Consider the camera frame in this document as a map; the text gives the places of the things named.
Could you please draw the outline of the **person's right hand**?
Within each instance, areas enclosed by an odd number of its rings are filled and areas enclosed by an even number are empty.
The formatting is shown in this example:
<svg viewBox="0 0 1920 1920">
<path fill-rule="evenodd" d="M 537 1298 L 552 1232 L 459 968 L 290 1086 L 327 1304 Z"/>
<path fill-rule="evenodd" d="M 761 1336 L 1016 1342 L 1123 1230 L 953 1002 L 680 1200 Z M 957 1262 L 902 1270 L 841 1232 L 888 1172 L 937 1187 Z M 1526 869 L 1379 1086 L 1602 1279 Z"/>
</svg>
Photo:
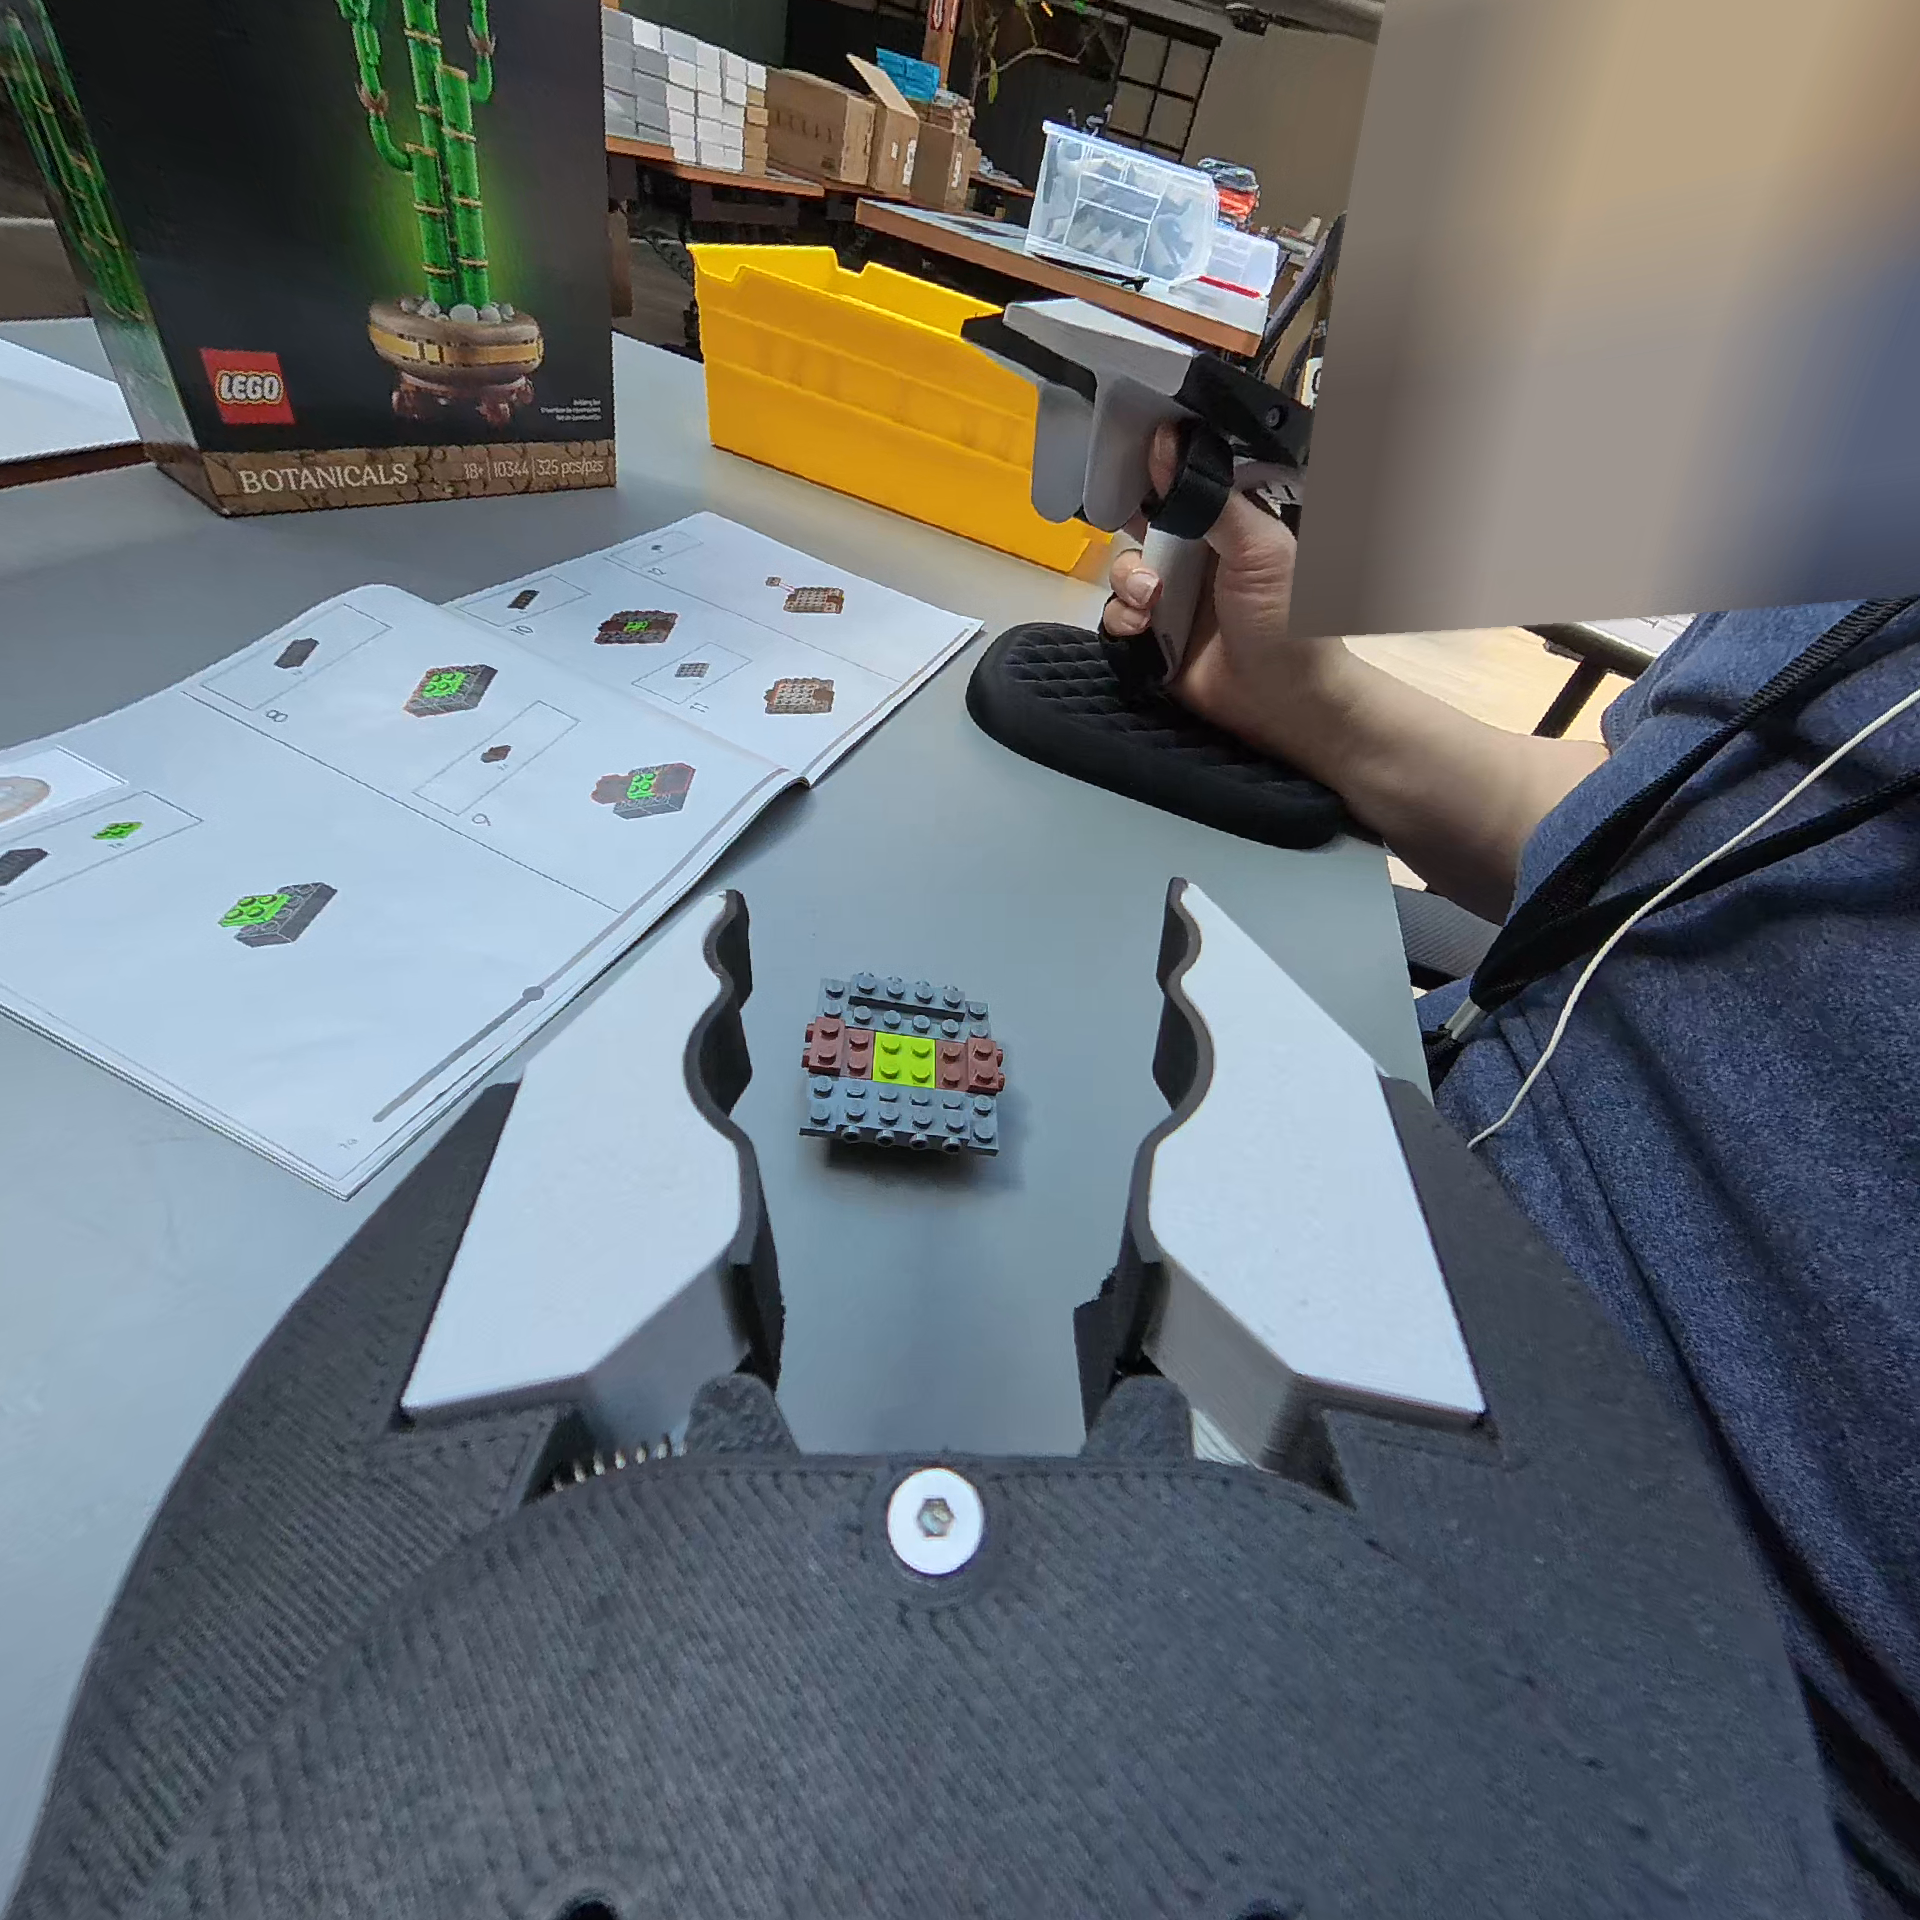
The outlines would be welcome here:
<svg viewBox="0 0 1920 1920">
<path fill-rule="evenodd" d="M 1253 496 L 1229 494 L 1207 548 L 1207 591 L 1168 693 L 1214 726 L 1283 757 L 1290 722 L 1306 717 L 1352 656 L 1337 637 L 1289 635 L 1297 544 Z"/>
</svg>

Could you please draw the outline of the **large clear plastic container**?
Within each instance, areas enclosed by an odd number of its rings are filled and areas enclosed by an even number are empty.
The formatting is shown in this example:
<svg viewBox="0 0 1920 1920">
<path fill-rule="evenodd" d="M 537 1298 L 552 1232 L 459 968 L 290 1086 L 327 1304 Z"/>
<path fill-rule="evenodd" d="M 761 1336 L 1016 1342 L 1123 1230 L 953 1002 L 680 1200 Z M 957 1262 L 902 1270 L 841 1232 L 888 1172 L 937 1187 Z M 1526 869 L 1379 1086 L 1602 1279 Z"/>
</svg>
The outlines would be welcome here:
<svg viewBox="0 0 1920 1920">
<path fill-rule="evenodd" d="M 1210 176 L 1079 127 L 1043 123 L 1024 252 L 1133 282 L 1189 282 L 1214 246 Z"/>
</svg>

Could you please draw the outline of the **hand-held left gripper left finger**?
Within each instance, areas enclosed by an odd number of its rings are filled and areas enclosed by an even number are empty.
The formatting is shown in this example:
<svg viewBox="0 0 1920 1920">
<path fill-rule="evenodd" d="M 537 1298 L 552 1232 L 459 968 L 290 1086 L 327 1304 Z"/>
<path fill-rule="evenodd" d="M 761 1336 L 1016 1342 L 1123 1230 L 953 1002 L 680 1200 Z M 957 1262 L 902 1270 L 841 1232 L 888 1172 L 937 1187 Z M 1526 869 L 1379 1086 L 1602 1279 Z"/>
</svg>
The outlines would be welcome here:
<svg viewBox="0 0 1920 1920">
<path fill-rule="evenodd" d="M 399 1408 L 575 1405 L 613 1450 L 713 1376 L 777 1382 L 777 1252 L 751 1141 L 739 893 L 695 903 L 519 1080 Z"/>
</svg>

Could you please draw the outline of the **yellow plastic bin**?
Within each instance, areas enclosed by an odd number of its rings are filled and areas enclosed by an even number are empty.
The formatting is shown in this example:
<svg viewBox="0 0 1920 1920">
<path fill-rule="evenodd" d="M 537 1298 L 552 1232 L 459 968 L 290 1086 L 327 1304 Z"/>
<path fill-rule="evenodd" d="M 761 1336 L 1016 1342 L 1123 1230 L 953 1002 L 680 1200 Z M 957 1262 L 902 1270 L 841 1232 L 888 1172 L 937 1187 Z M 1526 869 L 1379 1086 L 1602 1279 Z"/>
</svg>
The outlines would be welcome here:
<svg viewBox="0 0 1920 1920">
<path fill-rule="evenodd" d="M 983 301 L 826 246 L 693 248 L 710 444 L 1046 568 L 1097 540 L 1033 510 L 1038 396 L 962 340 Z"/>
</svg>

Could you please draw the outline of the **black quilted wrist rest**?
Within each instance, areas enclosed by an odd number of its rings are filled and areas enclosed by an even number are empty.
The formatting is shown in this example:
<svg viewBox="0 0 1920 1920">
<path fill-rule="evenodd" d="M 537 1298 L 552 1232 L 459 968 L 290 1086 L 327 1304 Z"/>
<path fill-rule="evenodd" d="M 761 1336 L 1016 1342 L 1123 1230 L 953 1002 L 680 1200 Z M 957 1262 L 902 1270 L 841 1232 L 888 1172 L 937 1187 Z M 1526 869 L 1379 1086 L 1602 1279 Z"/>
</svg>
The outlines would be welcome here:
<svg viewBox="0 0 1920 1920">
<path fill-rule="evenodd" d="M 1173 701 L 1136 645 L 1056 622 L 1003 630 L 967 709 L 998 746 L 1049 771 L 1271 848 L 1350 830 L 1342 800 Z"/>
</svg>

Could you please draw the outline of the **black bamboo toy set box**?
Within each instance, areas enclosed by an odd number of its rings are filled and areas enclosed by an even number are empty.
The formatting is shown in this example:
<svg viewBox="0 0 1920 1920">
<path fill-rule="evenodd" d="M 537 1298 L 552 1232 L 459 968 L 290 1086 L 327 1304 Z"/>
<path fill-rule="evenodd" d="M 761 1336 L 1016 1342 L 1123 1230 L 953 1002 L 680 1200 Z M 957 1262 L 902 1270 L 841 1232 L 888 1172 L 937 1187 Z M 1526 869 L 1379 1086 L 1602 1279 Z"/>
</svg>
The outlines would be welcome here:
<svg viewBox="0 0 1920 1920">
<path fill-rule="evenodd" d="M 157 469 L 224 516 L 616 480 L 593 3 L 5 3 Z"/>
</svg>

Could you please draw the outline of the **stack of white boxes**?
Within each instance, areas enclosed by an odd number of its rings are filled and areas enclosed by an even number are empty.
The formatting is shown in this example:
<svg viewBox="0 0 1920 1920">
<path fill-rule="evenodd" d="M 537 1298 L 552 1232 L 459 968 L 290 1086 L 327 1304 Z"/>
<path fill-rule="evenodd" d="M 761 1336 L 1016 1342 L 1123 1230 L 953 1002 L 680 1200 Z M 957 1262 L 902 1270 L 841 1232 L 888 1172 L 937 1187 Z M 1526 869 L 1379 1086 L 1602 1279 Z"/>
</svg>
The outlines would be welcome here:
<svg viewBox="0 0 1920 1920">
<path fill-rule="evenodd" d="M 767 69 L 614 5 L 602 37 L 605 132 L 722 174 L 767 174 Z"/>
</svg>

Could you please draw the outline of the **grey brown toy brick assembly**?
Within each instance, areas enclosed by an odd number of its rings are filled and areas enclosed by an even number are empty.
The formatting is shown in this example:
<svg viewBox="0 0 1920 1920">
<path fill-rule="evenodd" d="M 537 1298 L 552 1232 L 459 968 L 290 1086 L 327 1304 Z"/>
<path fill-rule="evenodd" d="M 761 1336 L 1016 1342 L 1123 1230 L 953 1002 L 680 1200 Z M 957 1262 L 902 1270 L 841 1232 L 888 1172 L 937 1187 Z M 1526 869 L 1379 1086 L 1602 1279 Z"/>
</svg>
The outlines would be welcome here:
<svg viewBox="0 0 1920 1920">
<path fill-rule="evenodd" d="M 953 982 L 826 976 L 799 1068 L 802 1136 L 978 1158 L 1000 1149 L 1003 1048 L 990 1004 Z"/>
</svg>

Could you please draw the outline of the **open building instruction booklet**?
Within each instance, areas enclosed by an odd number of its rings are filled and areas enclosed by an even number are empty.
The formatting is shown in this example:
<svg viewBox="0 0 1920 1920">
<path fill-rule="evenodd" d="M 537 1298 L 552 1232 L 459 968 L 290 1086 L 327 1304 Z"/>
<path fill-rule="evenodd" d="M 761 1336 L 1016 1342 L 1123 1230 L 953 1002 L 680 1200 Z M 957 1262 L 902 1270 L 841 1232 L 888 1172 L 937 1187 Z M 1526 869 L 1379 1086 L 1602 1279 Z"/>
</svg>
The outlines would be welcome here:
<svg viewBox="0 0 1920 1920">
<path fill-rule="evenodd" d="M 978 632 L 702 512 L 5 754 L 5 1012 L 355 1194 Z"/>
</svg>

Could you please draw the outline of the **white table with wooden edge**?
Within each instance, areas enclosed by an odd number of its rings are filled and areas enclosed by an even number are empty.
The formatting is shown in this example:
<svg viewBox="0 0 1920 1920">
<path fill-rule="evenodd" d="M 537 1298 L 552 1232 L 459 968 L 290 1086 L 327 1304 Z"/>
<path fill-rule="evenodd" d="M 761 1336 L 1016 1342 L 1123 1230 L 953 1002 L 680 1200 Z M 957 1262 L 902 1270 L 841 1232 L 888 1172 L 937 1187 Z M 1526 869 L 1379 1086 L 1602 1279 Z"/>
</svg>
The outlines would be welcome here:
<svg viewBox="0 0 1920 1920">
<path fill-rule="evenodd" d="M 2 486 L 143 464 L 120 389 L 2 340 Z"/>
</svg>

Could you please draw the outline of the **person's right forearm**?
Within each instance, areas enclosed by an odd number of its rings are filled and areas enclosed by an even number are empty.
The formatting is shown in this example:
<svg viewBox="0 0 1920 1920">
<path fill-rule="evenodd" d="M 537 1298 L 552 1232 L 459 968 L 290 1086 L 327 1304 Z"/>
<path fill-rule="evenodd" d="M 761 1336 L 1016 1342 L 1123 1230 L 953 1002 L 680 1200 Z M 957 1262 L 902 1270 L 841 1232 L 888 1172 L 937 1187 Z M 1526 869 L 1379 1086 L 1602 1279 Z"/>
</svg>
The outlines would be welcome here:
<svg viewBox="0 0 1920 1920">
<path fill-rule="evenodd" d="M 1528 837 L 1609 751 L 1482 724 L 1342 639 L 1289 650 L 1280 754 L 1329 787 L 1431 892 L 1503 920 Z"/>
</svg>

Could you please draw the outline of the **person's blue shirt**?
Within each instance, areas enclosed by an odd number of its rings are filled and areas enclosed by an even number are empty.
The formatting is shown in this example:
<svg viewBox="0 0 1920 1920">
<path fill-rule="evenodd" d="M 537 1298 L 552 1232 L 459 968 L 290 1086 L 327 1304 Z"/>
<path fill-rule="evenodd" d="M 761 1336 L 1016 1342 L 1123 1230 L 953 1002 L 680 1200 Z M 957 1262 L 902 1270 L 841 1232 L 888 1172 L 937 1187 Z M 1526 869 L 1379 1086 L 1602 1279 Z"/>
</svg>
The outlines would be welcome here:
<svg viewBox="0 0 1920 1920">
<path fill-rule="evenodd" d="M 1519 860 L 1526 900 L 1847 606 L 1702 614 L 1603 716 Z M 1607 874 L 1657 892 L 1914 691 L 1914 608 L 1717 751 Z M 1914 798 L 1667 900 L 1600 964 L 1480 1149 L 1699 1419 L 1783 1618 L 1856 1903 L 1914 1916 Z"/>
</svg>

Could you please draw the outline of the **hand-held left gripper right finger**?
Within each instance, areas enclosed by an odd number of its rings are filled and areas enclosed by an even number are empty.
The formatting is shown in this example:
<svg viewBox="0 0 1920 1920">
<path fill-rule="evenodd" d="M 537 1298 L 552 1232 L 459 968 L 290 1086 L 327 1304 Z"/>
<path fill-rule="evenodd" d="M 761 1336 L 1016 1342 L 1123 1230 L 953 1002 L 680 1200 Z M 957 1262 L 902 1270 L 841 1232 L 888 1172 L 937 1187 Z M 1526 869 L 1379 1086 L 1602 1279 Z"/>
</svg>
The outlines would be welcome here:
<svg viewBox="0 0 1920 1920">
<path fill-rule="evenodd" d="M 1277 1469 L 1322 1408 L 1471 1427 L 1482 1395 L 1367 1053 L 1173 880 L 1153 1076 L 1120 1256 L 1077 1310 L 1086 1421 L 1151 1362 Z"/>
</svg>

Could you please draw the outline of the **hanging green plant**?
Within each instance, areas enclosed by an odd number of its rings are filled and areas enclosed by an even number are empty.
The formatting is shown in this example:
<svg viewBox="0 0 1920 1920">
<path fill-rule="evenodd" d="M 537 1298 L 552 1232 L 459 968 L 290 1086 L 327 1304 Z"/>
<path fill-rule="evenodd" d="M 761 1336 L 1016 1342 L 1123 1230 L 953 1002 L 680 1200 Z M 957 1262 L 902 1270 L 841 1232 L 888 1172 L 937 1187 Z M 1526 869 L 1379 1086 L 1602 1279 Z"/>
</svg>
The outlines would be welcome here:
<svg viewBox="0 0 1920 1920">
<path fill-rule="evenodd" d="M 1103 18 L 1090 3 L 959 3 L 955 30 L 971 60 L 971 103 L 993 103 L 1019 63 L 1079 67 Z"/>
</svg>

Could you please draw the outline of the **closed cardboard box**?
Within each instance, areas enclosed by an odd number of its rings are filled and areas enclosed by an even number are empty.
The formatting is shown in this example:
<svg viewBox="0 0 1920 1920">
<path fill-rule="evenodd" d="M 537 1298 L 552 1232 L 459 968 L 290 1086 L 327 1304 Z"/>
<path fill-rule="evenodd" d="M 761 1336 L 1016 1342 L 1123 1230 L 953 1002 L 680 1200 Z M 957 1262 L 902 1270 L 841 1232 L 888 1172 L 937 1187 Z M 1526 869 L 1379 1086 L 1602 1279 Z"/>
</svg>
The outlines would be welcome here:
<svg viewBox="0 0 1920 1920">
<path fill-rule="evenodd" d="M 872 168 L 875 101 L 805 70 L 766 70 L 769 168 L 861 187 Z"/>
</svg>

